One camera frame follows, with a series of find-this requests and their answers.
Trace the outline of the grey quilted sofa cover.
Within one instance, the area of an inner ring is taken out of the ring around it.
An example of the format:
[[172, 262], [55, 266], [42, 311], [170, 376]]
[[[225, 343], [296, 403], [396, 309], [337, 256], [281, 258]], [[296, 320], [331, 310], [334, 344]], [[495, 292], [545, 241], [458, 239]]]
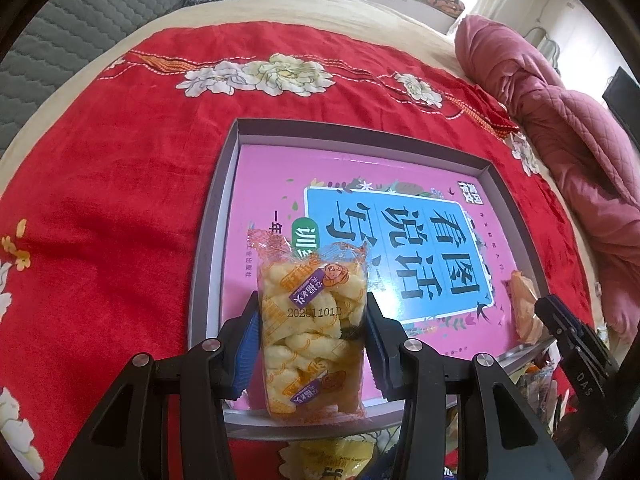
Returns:
[[1, 149], [38, 107], [102, 53], [183, 0], [49, 0], [1, 61]]

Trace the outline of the peach pastry snack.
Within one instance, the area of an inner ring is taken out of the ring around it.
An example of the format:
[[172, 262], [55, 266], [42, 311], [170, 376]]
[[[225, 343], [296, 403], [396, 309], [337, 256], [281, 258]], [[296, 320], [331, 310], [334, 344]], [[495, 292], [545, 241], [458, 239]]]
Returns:
[[515, 331], [521, 344], [536, 344], [544, 332], [544, 323], [536, 315], [538, 299], [533, 282], [521, 271], [511, 273], [509, 295]]

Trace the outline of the pink quilted blanket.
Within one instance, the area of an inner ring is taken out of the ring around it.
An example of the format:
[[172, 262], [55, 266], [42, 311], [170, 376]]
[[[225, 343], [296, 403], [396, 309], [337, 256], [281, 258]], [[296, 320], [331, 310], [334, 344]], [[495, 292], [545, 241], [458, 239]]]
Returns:
[[465, 75], [524, 127], [589, 240], [606, 324], [632, 341], [639, 328], [639, 162], [627, 133], [600, 103], [565, 88], [544, 56], [506, 25], [469, 15], [454, 47]]

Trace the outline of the grey box lid tray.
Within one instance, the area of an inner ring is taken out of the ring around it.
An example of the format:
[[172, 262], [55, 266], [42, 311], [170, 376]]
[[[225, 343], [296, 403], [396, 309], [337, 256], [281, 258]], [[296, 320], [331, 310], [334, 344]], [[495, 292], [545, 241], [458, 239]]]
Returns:
[[[204, 339], [216, 336], [224, 322], [229, 319], [221, 314], [224, 248], [226, 248], [236, 163], [240, 149], [246, 144], [310, 148], [384, 158], [477, 178], [506, 234], [516, 263], [514, 271], [519, 270], [527, 276], [533, 282], [535, 292], [548, 292], [544, 270], [525, 221], [503, 178], [489, 160], [436, 143], [394, 136], [381, 131], [322, 124], [322, 122], [238, 119], [232, 124], [228, 138], [224, 141], [203, 214], [191, 288], [188, 328], [190, 344], [197, 344]], [[242, 310], [231, 318], [240, 315]], [[405, 330], [407, 337], [415, 339], [419, 344], [430, 346], [425, 340], [413, 336], [405, 323], [398, 322]], [[481, 352], [494, 356], [507, 372], [514, 372], [547, 348], [548, 343], [548, 338], [542, 336], [536, 344], [521, 344], [518, 340], [514, 348], [500, 356], [486, 351]], [[378, 431], [400, 422], [404, 406], [399, 401], [385, 400], [382, 393], [375, 388], [367, 350], [364, 350], [362, 367], [362, 412], [358, 417], [328, 419], [318, 424], [275, 419], [267, 410], [263, 371], [264, 363], [261, 356], [255, 363], [250, 385], [242, 392], [239, 399], [224, 402], [224, 419], [233, 437], [250, 440], [341, 437], [346, 434]]]

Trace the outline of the red floral cloth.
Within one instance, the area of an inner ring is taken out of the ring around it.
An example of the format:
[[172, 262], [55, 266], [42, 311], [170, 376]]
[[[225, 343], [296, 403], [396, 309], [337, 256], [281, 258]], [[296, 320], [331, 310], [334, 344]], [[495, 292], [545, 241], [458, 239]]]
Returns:
[[499, 104], [405, 47], [269, 22], [133, 41], [44, 133], [1, 197], [1, 413], [52, 478], [139, 351], [186, 345], [205, 197], [239, 117], [334, 122], [461, 148], [500, 171], [551, 289], [585, 321], [570, 219], [492, 133]]

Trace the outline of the rice cracker snack pack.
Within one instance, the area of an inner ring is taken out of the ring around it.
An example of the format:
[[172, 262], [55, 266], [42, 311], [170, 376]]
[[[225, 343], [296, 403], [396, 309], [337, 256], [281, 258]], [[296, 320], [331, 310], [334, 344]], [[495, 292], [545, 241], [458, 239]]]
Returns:
[[281, 234], [252, 229], [271, 417], [318, 424], [362, 412], [367, 245], [335, 242], [297, 255]]

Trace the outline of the black television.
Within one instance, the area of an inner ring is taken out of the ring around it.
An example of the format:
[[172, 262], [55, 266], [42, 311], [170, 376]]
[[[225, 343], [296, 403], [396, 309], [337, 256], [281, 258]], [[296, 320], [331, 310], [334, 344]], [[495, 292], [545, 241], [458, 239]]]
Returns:
[[634, 78], [631, 78], [619, 67], [602, 98], [618, 123], [633, 139], [639, 143], [640, 134], [640, 88]]

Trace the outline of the yellow cake snack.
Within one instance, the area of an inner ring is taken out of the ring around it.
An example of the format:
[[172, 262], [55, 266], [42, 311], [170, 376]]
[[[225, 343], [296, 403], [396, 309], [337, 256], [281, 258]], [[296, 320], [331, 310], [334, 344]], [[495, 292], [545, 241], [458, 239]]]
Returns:
[[372, 437], [349, 436], [288, 442], [279, 452], [285, 479], [358, 479], [378, 458]]

